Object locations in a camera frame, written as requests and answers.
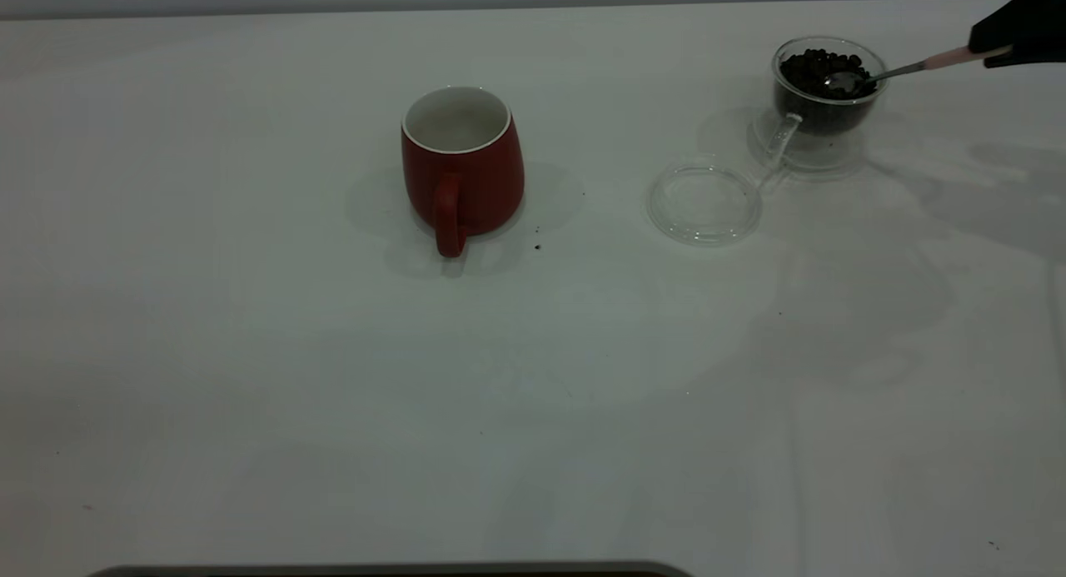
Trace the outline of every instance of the coffee bean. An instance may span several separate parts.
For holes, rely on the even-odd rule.
[[[862,60],[857,54],[844,55],[826,52],[824,49],[807,49],[802,55],[793,54],[780,65],[781,77],[796,90],[824,100],[850,100],[869,96],[877,91],[877,84],[865,84],[858,92],[830,89],[826,77],[837,71],[852,71],[869,78],[862,68]],[[800,131],[812,135],[843,133],[859,125],[869,113],[873,100],[855,105],[834,105],[811,100],[776,84],[774,103],[778,113],[795,113],[804,118]]]

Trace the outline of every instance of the white table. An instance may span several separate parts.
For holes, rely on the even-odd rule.
[[[901,78],[733,247],[642,209],[748,155],[781,42],[906,63],[1001,3],[0,25],[0,574],[1062,575],[1066,68]],[[399,118],[467,83],[527,198],[446,262]]]

